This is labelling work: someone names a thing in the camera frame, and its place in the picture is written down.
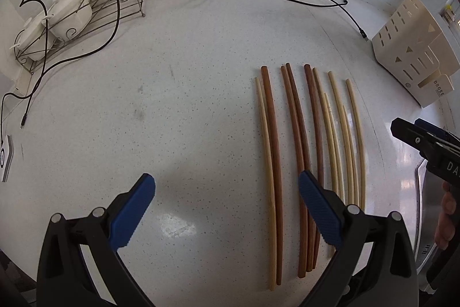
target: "metal dish rack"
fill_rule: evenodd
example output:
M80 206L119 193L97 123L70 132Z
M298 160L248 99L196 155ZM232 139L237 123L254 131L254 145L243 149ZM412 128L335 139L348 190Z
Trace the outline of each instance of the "metal dish rack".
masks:
M91 19L86 25L86 27L82 30L82 32L77 35L75 38L70 39L69 41L64 41L61 38L56 38L53 42L53 46L48 50L47 53L47 62L49 62L52 58L54 58L59 51L64 49L65 47L74 45L75 42L82 37L87 36L89 33L94 32L95 30L101 29L109 24L116 22L116 0L88 0L91 9L93 10L93 14L91 15ZM80 1L80 6L77 10L72 12L71 14L67 15L65 18L61 19L58 23L54 24L57 25L61 21L65 20L72 14L80 11L83 7L87 7L87 5L82 5L84 0ZM135 14L141 14L142 17L145 16L145 13L142 9L143 0L120 0L120 20L125 19L127 17L133 16ZM16 36L14 43L16 44L19 36L24 30L20 31L19 34ZM75 33L73 28L67 31L68 36L72 36ZM16 60L21 64L25 70L27 70L30 74L34 74L38 69L40 69L43 65L43 59L41 60L32 60L28 57L28 55L36 52L45 52L44 50L35 51L33 49L34 43L43 35L45 34L45 30L43 33L35 39L27 48L24 50L18 50L16 47L14 48L14 55Z

